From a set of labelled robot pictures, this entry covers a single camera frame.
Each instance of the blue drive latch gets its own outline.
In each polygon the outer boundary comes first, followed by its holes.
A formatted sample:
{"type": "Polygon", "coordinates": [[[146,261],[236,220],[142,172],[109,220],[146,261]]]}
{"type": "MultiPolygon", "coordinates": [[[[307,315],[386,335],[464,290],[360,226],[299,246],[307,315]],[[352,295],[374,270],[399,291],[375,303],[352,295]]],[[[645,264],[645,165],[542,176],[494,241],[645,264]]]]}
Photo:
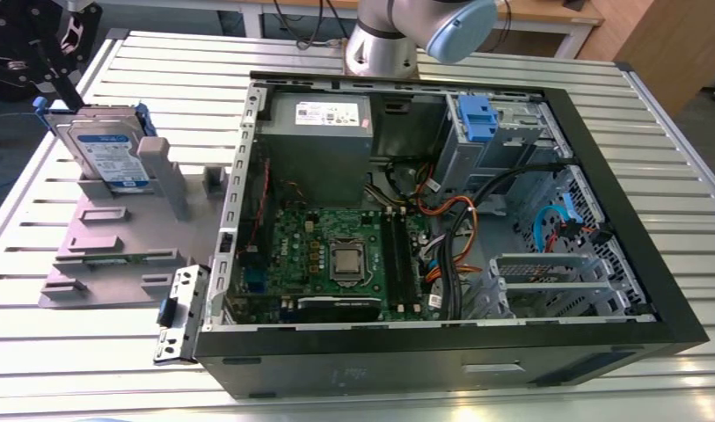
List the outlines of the blue drive latch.
{"type": "Polygon", "coordinates": [[[498,111],[488,97],[480,95],[459,96],[459,116],[467,127],[470,142],[490,142],[498,132],[498,111]]]}

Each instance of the connector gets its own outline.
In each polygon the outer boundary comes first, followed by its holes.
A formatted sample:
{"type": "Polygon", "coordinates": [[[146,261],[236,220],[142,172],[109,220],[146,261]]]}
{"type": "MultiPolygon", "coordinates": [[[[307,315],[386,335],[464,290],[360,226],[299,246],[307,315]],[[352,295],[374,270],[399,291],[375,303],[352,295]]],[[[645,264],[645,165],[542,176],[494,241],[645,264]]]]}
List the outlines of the connector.
{"type": "Polygon", "coordinates": [[[614,238],[615,233],[609,224],[599,224],[598,228],[590,233],[590,243],[595,245],[606,244],[614,238]]]}
{"type": "Polygon", "coordinates": [[[577,219],[570,218],[557,227],[557,233],[559,237],[565,237],[570,240],[577,239],[577,236],[582,233],[585,224],[578,222],[577,219]]]}
{"type": "Polygon", "coordinates": [[[498,132],[498,112],[488,97],[459,96],[459,116],[467,127],[470,142],[490,142],[498,132]]]}

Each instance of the metal table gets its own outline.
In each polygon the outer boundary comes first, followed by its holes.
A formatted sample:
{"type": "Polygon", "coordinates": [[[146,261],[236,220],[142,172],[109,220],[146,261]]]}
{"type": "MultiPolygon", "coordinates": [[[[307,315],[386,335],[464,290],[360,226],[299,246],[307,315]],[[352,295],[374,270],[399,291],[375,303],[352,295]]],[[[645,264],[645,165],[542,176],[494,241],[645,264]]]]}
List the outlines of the metal table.
{"type": "MultiPolygon", "coordinates": [[[[339,74],[340,53],[300,52],[289,41],[134,32],[106,41],[81,90],[92,103],[142,99],[170,159],[193,172],[232,162],[248,72],[339,74]]],[[[78,165],[48,135],[0,209],[0,418],[154,420],[207,411],[204,419],[232,412],[267,421],[715,420],[715,178],[642,82],[611,63],[504,55],[454,66],[422,55],[420,72],[571,92],[711,342],[570,388],[239,403],[201,367],[152,365],[154,308],[37,308],[81,196],[78,165]]]]}

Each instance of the sticker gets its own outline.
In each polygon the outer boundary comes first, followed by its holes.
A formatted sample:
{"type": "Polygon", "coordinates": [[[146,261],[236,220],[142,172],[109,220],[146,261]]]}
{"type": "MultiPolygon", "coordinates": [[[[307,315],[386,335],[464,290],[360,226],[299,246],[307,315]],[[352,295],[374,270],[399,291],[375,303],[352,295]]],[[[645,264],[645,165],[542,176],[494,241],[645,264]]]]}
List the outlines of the sticker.
{"type": "Polygon", "coordinates": [[[128,259],[114,258],[114,259],[92,259],[86,260],[86,265],[90,266],[125,266],[128,264],[128,259]]]}
{"type": "Polygon", "coordinates": [[[355,103],[299,103],[296,125],[360,126],[360,108],[355,103]]]}
{"type": "Polygon", "coordinates": [[[434,191],[438,192],[440,190],[440,183],[436,182],[432,178],[428,179],[428,183],[426,186],[434,191]]]}
{"type": "Polygon", "coordinates": [[[428,306],[431,308],[440,309],[442,304],[443,304],[443,298],[439,295],[431,295],[431,297],[428,298],[428,306]]]}
{"type": "Polygon", "coordinates": [[[78,140],[105,182],[128,188],[149,184],[149,174],[132,154],[132,139],[126,135],[80,135],[78,140]]]}
{"type": "Polygon", "coordinates": [[[585,18],[573,18],[571,21],[575,24],[590,24],[590,25],[598,25],[601,23],[597,19],[585,19],[585,18]]]}

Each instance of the metal bracket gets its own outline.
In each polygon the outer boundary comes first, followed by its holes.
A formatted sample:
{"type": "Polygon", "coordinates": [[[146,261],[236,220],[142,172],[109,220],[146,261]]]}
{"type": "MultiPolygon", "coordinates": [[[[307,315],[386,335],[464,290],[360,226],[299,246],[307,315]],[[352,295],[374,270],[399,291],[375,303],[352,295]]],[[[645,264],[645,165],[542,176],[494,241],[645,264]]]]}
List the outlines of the metal bracket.
{"type": "Polygon", "coordinates": [[[192,365],[207,298],[209,268],[187,266],[174,273],[170,297],[160,306],[160,342],[154,365],[192,365]]]}

